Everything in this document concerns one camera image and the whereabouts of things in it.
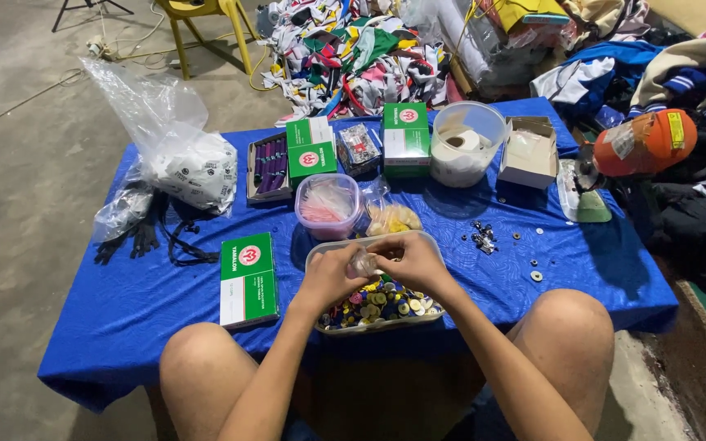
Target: concrete floor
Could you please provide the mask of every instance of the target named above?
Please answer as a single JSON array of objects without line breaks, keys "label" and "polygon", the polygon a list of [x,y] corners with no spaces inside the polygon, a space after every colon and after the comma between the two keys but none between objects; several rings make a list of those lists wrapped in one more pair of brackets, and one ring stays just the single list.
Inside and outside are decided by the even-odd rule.
[{"label": "concrete floor", "polygon": [[[149,12],[147,0],[119,1],[136,14],[119,15],[110,8],[104,21],[109,41],[145,35],[159,19]],[[254,19],[256,2],[244,4]],[[52,34],[59,7],[59,0],[0,2],[0,114],[54,85],[66,69],[79,67],[86,40],[102,33],[97,9],[77,9],[65,13],[60,30]],[[231,31],[230,21],[221,17],[196,23],[209,37]],[[184,37],[191,40],[186,30]],[[132,49],[127,44],[132,43],[123,43],[123,53]],[[248,46],[253,62],[259,60],[260,46]],[[163,23],[139,51],[170,47],[170,26]],[[235,40],[217,47],[228,55],[188,50],[197,75],[192,85],[209,108],[206,131],[269,127],[290,112],[279,92],[250,89]],[[169,54],[166,60],[175,57]],[[152,72],[131,61],[125,65]],[[0,118],[0,439],[156,439],[143,389],[98,416],[50,391],[35,376],[89,240],[91,220],[128,142],[88,79],[54,87]],[[638,341],[618,335],[598,439],[683,439],[685,426],[674,406],[657,393],[641,352]]]}]

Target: warning sticker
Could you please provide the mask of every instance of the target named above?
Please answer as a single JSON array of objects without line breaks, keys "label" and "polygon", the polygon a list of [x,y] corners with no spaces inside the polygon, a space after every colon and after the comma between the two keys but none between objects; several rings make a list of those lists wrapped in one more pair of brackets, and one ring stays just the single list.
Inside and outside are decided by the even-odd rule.
[{"label": "warning sticker", "polygon": [[631,123],[626,122],[613,129],[606,130],[603,142],[612,143],[614,154],[621,160],[625,159],[634,149],[634,131],[631,129]]},{"label": "warning sticker", "polygon": [[672,150],[686,147],[686,133],[682,129],[680,112],[672,111],[666,114],[669,118],[669,133],[672,135]]}]

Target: shorts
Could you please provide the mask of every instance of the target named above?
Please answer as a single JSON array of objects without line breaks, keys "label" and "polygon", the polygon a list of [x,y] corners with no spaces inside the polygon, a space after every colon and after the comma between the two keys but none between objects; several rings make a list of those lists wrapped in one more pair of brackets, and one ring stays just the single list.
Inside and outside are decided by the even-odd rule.
[{"label": "shorts", "polygon": [[[443,437],[443,441],[516,441],[495,400],[492,388],[484,386],[467,408],[465,416]],[[304,420],[289,412],[283,441],[322,441]]]}]

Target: blue tablecloth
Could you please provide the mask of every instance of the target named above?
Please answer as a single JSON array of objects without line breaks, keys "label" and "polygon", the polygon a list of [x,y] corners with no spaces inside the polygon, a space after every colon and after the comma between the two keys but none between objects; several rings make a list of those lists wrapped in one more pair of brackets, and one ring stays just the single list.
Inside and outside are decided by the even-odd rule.
[{"label": "blue tablecloth", "polygon": [[[561,155],[573,155],[576,143],[544,98],[496,104],[503,115],[549,116],[557,131]],[[430,121],[436,112],[430,112]],[[335,130],[365,122],[379,128],[379,118],[349,118],[332,122]],[[246,149],[250,142],[279,132],[260,129],[223,134],[239,150],[239,182],[246,178]],[[111,186],[113,196],[124,172],[136,156],[127,147]],[[517,322],[544,291],[568,287],[593,295],[610,312],[616,329],[661,332],[671,326],[677,301],[652,257],[639,241],[611,195],[603,198],[613,211],[605,224],[567,225],[554,185],[546,191],[496,181],[499,156],[486,179],[470,189],[443,187],[434,180],[391,182],[393,199],[420,216],[426,232],[440,245],[451,274],[465,287],[495,324]],[[169,224],[177,225],[187,206],[171,208]],[[470,240],[472,220],[491,224],[500,250],[487,256]],[[199,223],[197,236],[184,240],[205,250],[218,249],[225,239],[271,232],[284,311],[298,290],[304,260],[316,245],[297,225],[293,200],[246,205],[246,188],[239,185],[233,216]],[[543,235],[536,228],[544,229]],[[515,241],[513,232],[522,238]],[[108,266],[94,265],[96,246],[86,249],[54,335],[45,351],[38,376],[44,383],[89,409],[105,406],[139,385],[158,382],[159,356],[171,335],[198,322],[218,322],[220,268],[218,265],[173,266],[163,246],[131,260],[131,239]],[[530,260],[539,261],[538,267]],[[530,272],[543,273],[540,283]],[[241,346],[262,356],[279,328],[266,324],[235,333]],[[449,316],[432,324],[367,336],[331,338],[313,333],[308,354],[335,352],[346,357],[420,357],[427,353],[465,350]]]}]

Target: clear plastic tub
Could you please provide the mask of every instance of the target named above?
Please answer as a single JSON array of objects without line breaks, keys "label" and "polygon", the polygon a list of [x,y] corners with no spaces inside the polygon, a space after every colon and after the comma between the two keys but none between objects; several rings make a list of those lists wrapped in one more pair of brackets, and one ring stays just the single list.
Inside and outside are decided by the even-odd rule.
[{"label": "clear plastic tub", "polygon": [[[313,222],[301,216],[300,205],[307,191],[313,185],[336,185],[342,189],[349,203],[351,215],[339,222]],[[296,217],[301,225],[305,226],[312,237],[318,240],[343,240],[353,232],[353,226],[361,217],[364,210],[363,195],[358,189],[358,184],[346,174],[314,174],[301,181],[296,189]]]},{"label": "clear plastic tub", "polygon": [[433,124],[430,175],[447,187],[476,185],[506,140],[505,118],[494,107],[458,101]]},{"label": "clear plastic tub", "polygon": [[[427,241],[429,241],[429,243],[432,244],[432,248],[438,254],[438,257],[440,257],[440,261],[443,262],[443,264],[445,265],[446,262],[443,260],[443,256],[440,254],[440,248],[438,247],[438,243],[436,242],[435,238],[433,238],[432,236],[429,236],[428,234],[426,234],[426,232],[422,232],[420,230],[414,230],[413,232],[418,233],[419,235],[424,237]],[[314,257],[316,254],[323,254],[326,251],[344,248],[345,246],[348,246],[351,243],[360,243],[363,246],[368,246],[368,245],[375,243],[378,240],[380,240],[386,236],[399,236],[399,235],[406,235],[409,233],[411,233],[411,232],[390,233],[390,234],[387,234],[384,236],[373,236],[373,237],[357,238],[357,239],[353,239],[353,240],[344,240],[344,241],[340,241],[340,242],[321,243],[320,245],[317,245],[315,248],[312,249],[312,251],[309,252],[309,254],[307,255],[306,265],[309,265],[310,261],[312,260],[312,257]],[[350,335],[360,334],[360,333],[364,333],[364,332],[378,332],[381,330],[389,330],[389,329],[394,329],[397,327],[415,326],[415,325],[419,325],[422,323],[434,322],[435,320],[440,319],[442,316],[445,316],[445,315],[446,315],[446,310],[443,309],[438,314],[425,314],[423,316],[398,318],[397,320],[386,320],[385,322],[380,322],[380,323],[370,323],[369,325],[366,325],[366,326],[348,326],[347,328],[339,328],[337,330],[325,330],[321,326],[319,326],[317,321],[315,321],[315,329],[322,332],[323,334],[328,334],[328,335],[333,335],[333,336],[350,336]]]}]

